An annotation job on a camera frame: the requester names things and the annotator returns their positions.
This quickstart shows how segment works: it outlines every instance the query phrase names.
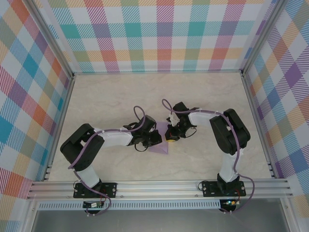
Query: gray floor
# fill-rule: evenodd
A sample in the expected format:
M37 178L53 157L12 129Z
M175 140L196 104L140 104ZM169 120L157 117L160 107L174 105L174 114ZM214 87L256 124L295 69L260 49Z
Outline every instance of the gray floor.
M252 200L242 211L110 210L39 211L32 232L288 232L280 200Z
M119 128L136 121L134 105L156 121L166 121L169 112L162 98L172 105L183 101L188 108L235 109L251 133L239 172L270 178L239 73L161 73L77 76L49 180L76 180L59 148L83 123ZM212 129L200 126L191 138L170 143L168 155L117 146L101 149L93 165L102 180L119 181L215 179L221 163Z

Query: black mounting plate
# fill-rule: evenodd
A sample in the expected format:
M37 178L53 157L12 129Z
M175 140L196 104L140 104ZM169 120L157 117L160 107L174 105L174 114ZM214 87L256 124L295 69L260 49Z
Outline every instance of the black mounting plate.
M240 197L246 196L246 189L243 181L238 181L235 188L228 194L221 193L217 185L217 181L203 181L201 185L201 189L203 190L203 197L238 197L238 192L236 189L239 191Z
M103 192L110 198L116 197L117 183L102 183L101 186L102 189L104 190L101 192ZM100 197L101 195L86 189L86 187L82 183L75 184L73 198L100 198Z

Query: perforated metal strip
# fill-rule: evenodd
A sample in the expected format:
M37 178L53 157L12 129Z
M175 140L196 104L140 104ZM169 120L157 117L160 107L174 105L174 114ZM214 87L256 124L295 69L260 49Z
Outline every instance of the perforated metal strip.
M110 210L219 209L220 200L114 201ZM85 210L83 202L40 202L38 210Z

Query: marble surface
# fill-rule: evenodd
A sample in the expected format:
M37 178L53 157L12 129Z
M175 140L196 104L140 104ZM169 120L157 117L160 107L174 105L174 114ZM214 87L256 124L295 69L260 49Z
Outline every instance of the marble surface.
M163 73L77 76L49 180L76 180L59 149L83 123L119 128L136 121L135 105L156 121L165 121L169 112L162 98L172 105L183 101L188 108L234 108L251 134L239 173L270 178L239 73ZM168 155L116 146L101 149L93 166L102 180L182 180L216 179L221 163L212 129L199 126L191 138L170 143Z

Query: purple cable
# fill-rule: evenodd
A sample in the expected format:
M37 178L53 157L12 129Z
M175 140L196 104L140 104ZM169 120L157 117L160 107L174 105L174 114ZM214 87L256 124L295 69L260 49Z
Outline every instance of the purple cable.
M143 121L141 122L141 124L140 124L137 128L132 129L132 130L107 129L107 130L104 130L104 132L110 132L110 131L133 132L133 131L137 131L138 129L140 129L140 128L144 125L144 123L145 123L146 114L145 114L145 111L144 111L140 106L138 106L138 105L134 106L134 107L133 107L133 111L134 111L135 116L138 118L138 120L140 120L140 119L139 119L139 117L137 116L137 113L136 113L136 110L135 110L136 108L139 108L139 109L142 111L142 113L143 113ZM100 130L100 131L94 133L94 134L87 140L87 142L85 143L85 145L84 145L84 147L82 148L81 152L79 153L79 155L77 156L77 158L74 160L74 162L68 167L68 169L72 169L72 168L75 166L75 164L76 164L76 163L79 161L79 159L82 157L82 155L83 155L84 151L86 150L87 146L89 145L90 141L91 141L96 135L101 134L101 133L103 133L102 130ZM99 195L101 195L101 196L107 198L107 199L110 201L110 203L109 203L109 205L107 206L106 209L101 210L100 212L98 212L97 214L94 214L93 216L98 216L98 215L100 215L100 214L105 213L105 212L110 208L110 206L112 205L112 201L111 201L110 197L107 196L106 194L102 193L102 192L98 192L98 191L96 191L96 190L90 188L84 181L81 180L81 178L79 177L79 175L77 174L77 172L76 172L75 170L74 170L74 174L75 174L75 175L77 176L77 178L80 180L80 182L82 183L82 185L85 186L85 188L87 188L88 190L90 190L90 191L92 191L92 192L94 192L94 193L96 193L96 194L99 194Z
M228 118L227 118L224 114L222 114L222 113L220 113L220 112L217 112L217 111L210 111L210 110L175 111L175 110L173 110L173 108L172 108L171 104L169 103L169 101L166 100L166 99L162 99L162 104L163 104L163 106L164 106L166 109L170 110L170 113L174 112L174 113L177 113L177 114L186 114L186 113L192 113L192 112L202 112L202 113L220 115L221 117L223 117L223 118L225 119L225 121L227 122L227 124L228 124L229 127L231 128L231 131L232 131L233 136L234 136L235 141L236 141L237 154L236 154L236 159L235 159L234 166L233 166L234 172L235 172L237 175L239 175L240 177L245 178L245 179L248 179L248 180L250 180L250 181L252 182L252 193L251 193L250 197L248 198L247 202L246 202L241 208L236 209L234 212L240 211L241 209L243 209L244 206L246 206L246 205L248 204L248 202L249 202L249 201L252 199L252 197L253 197L253 194L254 194L254 191L255 191L255 183L254 183L254 181L253 181L252 178L247 177L247 176L244 176L244 175L241 175L241 174L239 174L239 173L237 172L237 170L236 170L236 165L237 165L237 162L238 162L239 156L240 156L240 146L239 146L239 141L238 141L236 132L235 132L235 130L234 130L234 128L233 128L233 125L232 125L232 124L230 123L230 121L228 120Z

